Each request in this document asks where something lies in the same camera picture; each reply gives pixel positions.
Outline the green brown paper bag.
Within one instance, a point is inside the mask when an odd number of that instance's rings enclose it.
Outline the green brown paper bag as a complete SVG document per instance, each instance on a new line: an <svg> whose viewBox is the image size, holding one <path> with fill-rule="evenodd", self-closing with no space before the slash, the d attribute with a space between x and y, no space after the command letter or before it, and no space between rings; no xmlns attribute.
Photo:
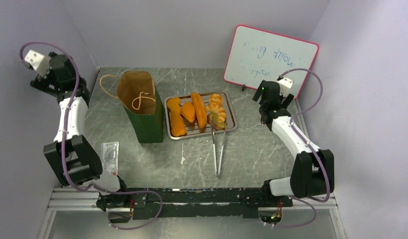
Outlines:
<svg viewBox="0 0 408 239"><path fill-rule="evenodd" d="M114 95L103 86L107 77L117 80ZM122 103L139 143L163 142L163 103L149 72L125 71L120 78L107 74L99 84L107 95Z"/></svg>

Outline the round orange fake bun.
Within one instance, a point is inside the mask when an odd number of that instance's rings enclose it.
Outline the round orange fake bun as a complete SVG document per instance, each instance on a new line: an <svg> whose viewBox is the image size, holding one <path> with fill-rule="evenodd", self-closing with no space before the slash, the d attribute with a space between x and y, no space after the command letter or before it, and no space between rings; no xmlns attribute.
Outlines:
<svg viewBox="0 0 408 239"><path fill-rule="evenodd" d="M214 93L209 97L209 105L222 105L223 98L220 94Z"/></svg>

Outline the long orange fake baguette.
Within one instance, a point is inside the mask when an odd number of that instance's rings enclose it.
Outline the long orange fake baguette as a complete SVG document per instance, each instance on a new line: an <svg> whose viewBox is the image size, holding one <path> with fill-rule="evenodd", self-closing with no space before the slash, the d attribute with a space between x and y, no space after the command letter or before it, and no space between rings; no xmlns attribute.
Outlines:
<svg viewBox="0 0 408 239"><path fill-rule="evenodd" d="M199 128L205 128L207 124L207 113L205 110L205 104L200 94L191 94L192 104L195 108L195 114L198 121Z"/></svg>

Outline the orange fake croissant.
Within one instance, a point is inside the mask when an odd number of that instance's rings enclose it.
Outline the orange fake croissant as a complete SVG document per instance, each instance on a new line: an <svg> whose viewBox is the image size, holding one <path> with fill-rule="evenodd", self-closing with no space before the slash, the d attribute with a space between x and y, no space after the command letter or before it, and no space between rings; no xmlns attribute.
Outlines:
<svg viewBox="0 0 408 239"><path fill-rule="evenodd" d="M191 102L185 102L181 108L181 114L188 122L194 122L196 117L194 105Z"/></svg>

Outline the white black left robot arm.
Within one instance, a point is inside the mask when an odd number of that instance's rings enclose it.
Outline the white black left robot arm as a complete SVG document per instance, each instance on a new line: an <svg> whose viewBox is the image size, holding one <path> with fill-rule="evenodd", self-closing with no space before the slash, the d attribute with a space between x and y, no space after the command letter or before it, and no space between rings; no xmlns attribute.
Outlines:
<svg viewBox="0 0 408 239"><path fill-rule="evenodd" d="M66 55L50 52L42 55L29 50L24 57L38 75L30 85L56 97L60 107L58 132L43 148L44 156L62 186L99 187L118 207L130 202L130 192L116 175L103 170L99 155L84 137L85 117L90 92L87 82L76 72Z"/></svg>

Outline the orange fake bread loaf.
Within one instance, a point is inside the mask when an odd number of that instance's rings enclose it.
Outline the orange fake bread loaf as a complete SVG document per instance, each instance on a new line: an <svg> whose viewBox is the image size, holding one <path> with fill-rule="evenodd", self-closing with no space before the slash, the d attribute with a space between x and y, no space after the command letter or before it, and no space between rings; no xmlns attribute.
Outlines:
<svg viewBox="0 0 408 239"><path fill-rule="evenodd" d="M174 137L186 134L186 128L181 115L180 98L171 98L167 101L170 111L171 133Z"/></svg>

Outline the tan round fake bun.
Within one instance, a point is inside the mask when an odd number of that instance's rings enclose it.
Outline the tan round fake bun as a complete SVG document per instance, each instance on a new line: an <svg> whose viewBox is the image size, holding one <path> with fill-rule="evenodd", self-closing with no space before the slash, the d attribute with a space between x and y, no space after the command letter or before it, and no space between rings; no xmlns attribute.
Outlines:
<svg viewBox="0 0 408 239"><path fill-rule="evenodd" d="M224 130L227 123L219 122L218 115L214 113L209 113L207 116L207 123L214 128L214 130Z"/></svg>

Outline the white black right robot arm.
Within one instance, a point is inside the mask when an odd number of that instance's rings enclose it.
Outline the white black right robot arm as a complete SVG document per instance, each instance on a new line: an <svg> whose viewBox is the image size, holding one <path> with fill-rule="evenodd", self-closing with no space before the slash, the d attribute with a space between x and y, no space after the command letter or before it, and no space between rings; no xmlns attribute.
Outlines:
<svg viewBox="0 0 408 239"><path fill-rule="evenodd" d="M318 195L328 197L334 191L334 155L311 142L293 122L287 110L293 95L281 93L285 82L263 80L253 96L260 105L261 123L282 140L294 157L289 177L264 182L268 188L262 191L261 199L267 206L274 206L281 196L314 199Z"/></svg>

